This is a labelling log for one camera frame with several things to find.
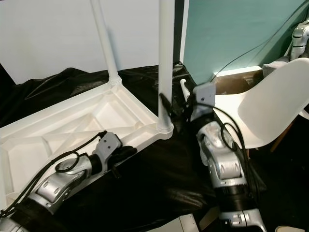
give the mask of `white panel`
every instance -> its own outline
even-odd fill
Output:
[[[119,70],[158,64],[158,1],[102,0]],[[0,63],[19,84],[107,69],[88,0],[0,2]]]
[[[193,214],[183,215],[179,217],[182,224],[183,232],[198,232],[197,224]]]

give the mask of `teal wall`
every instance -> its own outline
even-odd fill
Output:
[[[184,64],[197,84],[209,81],[237,56],[269,39],[305,0],[190,0]],[[269,41],[225,70],[271,62],[287,49],[292,25],[306,6]]]

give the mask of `black cable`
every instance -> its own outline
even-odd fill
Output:
[[[69,168],[66,168],[66,169],[59,169],[60,167],[57,165],[55,167],[55,170],[57,173],[66,173],[66,172],[69,172],[71,171],[78,163],[79,161],[79,158],[80,158],[80,155],[77,153],[77,152],[72,152],[72,154],[76,154],[76,159],[75,159],[75,162],[74,164],[72,164]]]
[[[92,141],[94,141],[97,137],[102,138],[105,134],[107,133],[107,131],[103,131],[103,132],[99,132],[98,134],[96,134],[93,138],[91,138],[90,140],[88,140],[86,143],[80,145],[78,148],[72,150],[72,151],[67,151],[61,155],[59,155],[58,157],[56,157],[55,159],[51,160],[48,164],[46,164],[34,177],[33,179],[29,182],[29,184],[23,189],[23,191],[20,193],[20,195],[16,198],[16,200],[6,209],[6,210],[1,210],[0,211],[0,218],[3,217],[7,217],[10,214],[12,214],[15,209],[14,207],[18,204],[18,202],[21,200],[21,203],[27,198],[27,196],[32,192],[32,190],[34,189],[34,187],[36,186],[36,184],[38,183],[38,181],[41,179],[41,177],[44,175],[44,173],[52,166],[54,165],[57,161],[67,157],[68,155],[72,154],[72,153],[77,153],[78,150],[80,150],[81,148],[85,147],[86,145],[88,145],[89,143],[91,143]],[[75,162],[70,168],[74,168],[75,165],[77,164],[77,162]]]
[[[224,137],[224,129],[226,130],[226,125],[229,125],[233,131],[237,134],[237,131],[235,130],[235,127],[233,127],[233,125],[231,125],[230,123],[226,122],[224,124],[222,124],[221,126],[221,129],[220,129],[220,134],[221,134],[221,137],[223,138]],[[237,150],[237,147],[234,146],[234,147],[230,147],[230,145],[226,142],[225,138],[222,139],[223,143],[225,144],[225,146],[227,146],[231,151],[236,151]]]
[[[263,48],[267,45],[267,43],[268,43],[272,38],[274,38],[274,36],[281,30],[281,28],[283,28],[283,26],[286,24],[286,22],[289,21],[289,19],[298,11],[298,9],[299,9],[300,7],[302,7],[304,4],[306,4],[308,1],[309,1],[309,0],[307,0],[306,2],[304,2],[303,4],[301,4],[301,5],[300,5],[300,6],[299,6],[299,7],[298,7],[286,20],[285,20],[285,22],[279,27],[278,30],[276,30],[276,32],[275,32],[271,37],[269,37],[269,38],[268,38],[267,40],[265,40],[264,42],[260,43],[258,46],[255,46],[254,48],[250,49],[249,51],[247,51],[247,52],[241,54],[240,56],[236,57],[236,58],[233,59],[232,61],[228,62],[223,68],[221,68],[221,69],[219,70],[219,72],[216,73],[216,75],[210,80],[210,82],[212,82],[212,81],[217,77],[217,75],[218,75],[223,69],[225,69],[225,68],[226,68],[228,65],[230,65],[231,63],[233,63],[235,60],[237,60],[237,59],[239,59],[240,57],[244,56],[245,54],[247,54],[247,53],[253,51],[254,49],[258,48],[259,46],[262,46],[263,44],[265,44],[265,45],[261,48],[261,50],[259,51],[259,52],[261,52],[261,51],[263,50]]]

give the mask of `chair seat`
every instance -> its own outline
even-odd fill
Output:
[[[250,149],[264,146],[271,141],[266,141],[265,139],[263,140],[263,138],[256,136],[239,117],[238,107],[242,100],[245,98],[246,94],[247,92],[231,95],[216,95],[215,106],[227,112],[237,122],[244,137],[245,147],[246,149]],[[219,112],[218,110],[215,110],[215,112],[223,123],[228,122],[233,125],[232,121],[226,115]],[[241,147],[239,139],[233,129],[231,129],[229,126],[226,128],[232,135],[235,142],[237,142],[237,144]]]

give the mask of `chair leg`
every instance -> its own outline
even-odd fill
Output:
[[[294,123],[294,121],[291,122],[291,124],[284,130],[284,132],[281,133],[281,135],[279,135],[279,137],[276,139],[275,143],[271,147],[270,152],[274,152],[276,150],[276,148],[278,147],[278,145],[280,144],[282,139],[285,137],[285,135],[287,134],[289,129],[292,127],[293,123]]]

